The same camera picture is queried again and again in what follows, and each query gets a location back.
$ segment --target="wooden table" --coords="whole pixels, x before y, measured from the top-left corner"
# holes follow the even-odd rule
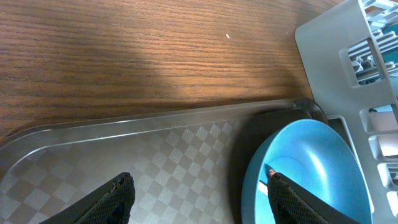
[[[312,97],[296,27],[340,0],[0,0],[0,140],[41,124]]]

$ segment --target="gray tray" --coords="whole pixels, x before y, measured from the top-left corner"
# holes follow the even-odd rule
[[[121,172],[136,186],[129,223],[240,223],[252,155],[304,118],[326,122],[302,99],[28,129],[0,146],[0,223],[40,223]]]

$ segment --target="dish rack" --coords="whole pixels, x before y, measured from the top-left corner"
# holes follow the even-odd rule
[[[348,133],[374,223],[398,222],[398,101],[391,83],[398,63],[382,58],[398,46],[395,33],[382,31],[397,19],[396,2],[347,0],[295,31],[315,101]]]

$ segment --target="teal object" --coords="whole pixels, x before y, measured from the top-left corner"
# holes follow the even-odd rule
[[[344,140],[326,124],[313,119],[298,120],[261,144],[244,177],[243,224],[275,223],[268,196],[258,190],[260,180],[268,183],[266,166],[353,220],[372,223],[359,165]]]

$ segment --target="wood grain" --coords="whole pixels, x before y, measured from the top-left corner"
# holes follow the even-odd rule
[[[0,140],[41,124],[311,97],[294,30],[339,2],[0,0]]]

